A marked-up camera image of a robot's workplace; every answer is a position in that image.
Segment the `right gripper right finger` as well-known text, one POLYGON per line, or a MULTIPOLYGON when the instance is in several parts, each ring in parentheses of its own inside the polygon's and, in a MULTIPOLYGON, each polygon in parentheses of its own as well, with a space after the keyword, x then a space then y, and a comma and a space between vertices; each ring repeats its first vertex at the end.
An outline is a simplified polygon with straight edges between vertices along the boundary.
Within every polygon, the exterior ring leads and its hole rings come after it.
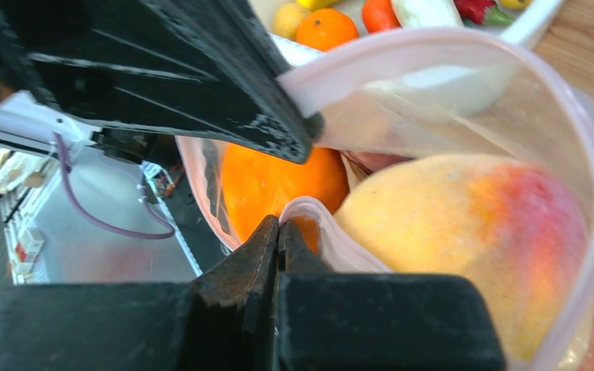
POLYGON ((506 369, 483 297, 467 279, 335 273, 291 220, 278 251, 280 369, 506 369))

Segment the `clear zip top bag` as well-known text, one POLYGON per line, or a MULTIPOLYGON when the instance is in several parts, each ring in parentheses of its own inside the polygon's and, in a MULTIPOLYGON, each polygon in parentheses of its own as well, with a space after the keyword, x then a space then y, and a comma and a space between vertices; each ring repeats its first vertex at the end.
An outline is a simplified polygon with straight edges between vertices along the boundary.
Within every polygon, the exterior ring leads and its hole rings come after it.
MULTIPOLYGON (((504 370, 580 370, 594 324, 594 118, 549 65, 484 32, 406 29, 322 53, 279 80, 302 113, 323 116, 315 148, 341 155, 346 198, 384 168, 438 155, 511 158, 561 182, 584 217, 587 248, 565 305, 530 360, 504 348, 482 297, 507 357, 504 370)), ((237 250, 247 241, 230 225, 220 175, 229 144, 190 137, 178 144, 208 225, 237 250)), ((336 212, 302 196, 278 218, 295 222, 335 273, 444 274, 392 271, 340 228, 336 212)))

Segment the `white plastic basket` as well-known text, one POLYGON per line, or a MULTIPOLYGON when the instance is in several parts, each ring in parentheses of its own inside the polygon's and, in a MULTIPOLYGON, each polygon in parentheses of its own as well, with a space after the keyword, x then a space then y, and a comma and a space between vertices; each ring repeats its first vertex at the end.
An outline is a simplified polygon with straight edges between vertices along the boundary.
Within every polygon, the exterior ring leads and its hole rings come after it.
MULTIPOLYGON (((267 30, 271 30, 276 11, 286 3, 287 1, 285 0, 249 1, 249 5, 267 30)), ((508 27, 478 26, 471 22, 467 22, 466 25, 470 28, 498 36, 509 43, 533 49, 540 42, 563 4, 564 2, 562 0, 541 0, 532 2, 523 11, 501 8, 503 12, 515 18, 515 22, 508 27)), ((301 66, 310 63, 322 54, 316 49, 284 39, 281 36, 272 34, 271 38, 279 52, 291 66, 301 66)))

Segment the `yellow peach fruit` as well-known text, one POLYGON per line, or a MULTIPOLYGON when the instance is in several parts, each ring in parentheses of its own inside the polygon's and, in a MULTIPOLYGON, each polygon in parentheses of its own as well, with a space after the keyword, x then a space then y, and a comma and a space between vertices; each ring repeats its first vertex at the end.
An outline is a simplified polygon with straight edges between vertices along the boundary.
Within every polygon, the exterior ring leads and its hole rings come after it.
POLYGON ((492 155, 438 155, 384 168, 334 217, 392 271, 471 280, 504 348, 525 361, 565 305, 587 248, 584 217, 561 182, 492 155))

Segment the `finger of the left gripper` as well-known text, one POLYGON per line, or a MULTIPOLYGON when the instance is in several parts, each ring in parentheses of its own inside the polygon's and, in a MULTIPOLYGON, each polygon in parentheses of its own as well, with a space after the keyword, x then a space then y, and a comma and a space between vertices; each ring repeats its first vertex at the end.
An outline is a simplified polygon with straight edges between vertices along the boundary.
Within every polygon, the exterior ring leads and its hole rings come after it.
POLYGON ((86 124, 217 139, 301 163, 322 133, 246 1, 0 1, 7 84, 86 124))

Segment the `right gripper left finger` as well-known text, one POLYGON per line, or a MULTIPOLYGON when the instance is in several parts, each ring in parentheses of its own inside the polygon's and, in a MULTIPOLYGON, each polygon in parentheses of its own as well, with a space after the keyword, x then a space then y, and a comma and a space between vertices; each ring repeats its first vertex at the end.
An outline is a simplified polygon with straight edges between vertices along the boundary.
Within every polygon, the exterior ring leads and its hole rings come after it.
POLYGON ((25 284, 0 298, 0 370, 270 370, 278 220, 190 282, 25 284))

